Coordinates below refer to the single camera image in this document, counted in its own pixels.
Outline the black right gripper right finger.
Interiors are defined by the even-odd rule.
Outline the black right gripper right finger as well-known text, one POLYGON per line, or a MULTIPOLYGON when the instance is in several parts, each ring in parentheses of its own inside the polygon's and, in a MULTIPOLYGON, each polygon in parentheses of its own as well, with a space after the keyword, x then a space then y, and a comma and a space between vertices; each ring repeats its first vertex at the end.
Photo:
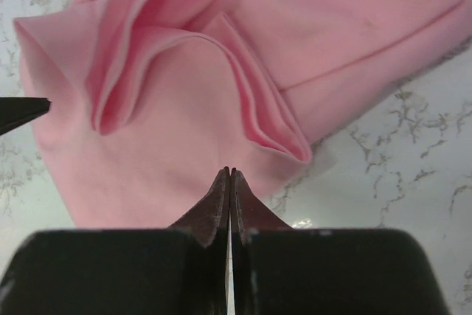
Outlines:
POLYGON ((426 253, 398 229, 295 229, 231 174, 237 314, 447 314, 426 253))

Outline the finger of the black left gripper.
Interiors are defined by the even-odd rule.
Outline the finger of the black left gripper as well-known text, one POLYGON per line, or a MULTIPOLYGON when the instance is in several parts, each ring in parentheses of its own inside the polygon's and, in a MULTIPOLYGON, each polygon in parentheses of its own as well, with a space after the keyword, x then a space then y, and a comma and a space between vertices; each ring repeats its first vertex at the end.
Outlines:
POLYGON ((9 133, 49 112, 51 102, 41 97, 2 97, 0 134, 9 133))

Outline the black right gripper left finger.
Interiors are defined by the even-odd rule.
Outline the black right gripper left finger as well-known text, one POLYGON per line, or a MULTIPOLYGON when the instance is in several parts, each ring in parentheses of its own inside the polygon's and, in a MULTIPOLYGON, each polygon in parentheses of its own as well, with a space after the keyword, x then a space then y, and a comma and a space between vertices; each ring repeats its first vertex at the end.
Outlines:
POLYGON ((229 169, 165 229, 31 234, 1 281, 3 314, 225 314, 229 169))

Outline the pink t shirt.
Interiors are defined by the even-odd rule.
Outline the pink t shirt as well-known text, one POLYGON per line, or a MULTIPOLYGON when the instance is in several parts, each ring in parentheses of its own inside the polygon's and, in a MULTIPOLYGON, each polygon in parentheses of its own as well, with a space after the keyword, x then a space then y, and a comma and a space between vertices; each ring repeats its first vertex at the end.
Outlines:
POLYGON ((38 149, 80 228, 168 226, 225 166, 258 196, 471 35, 471 0, 72 0, 17 18, 38 149))

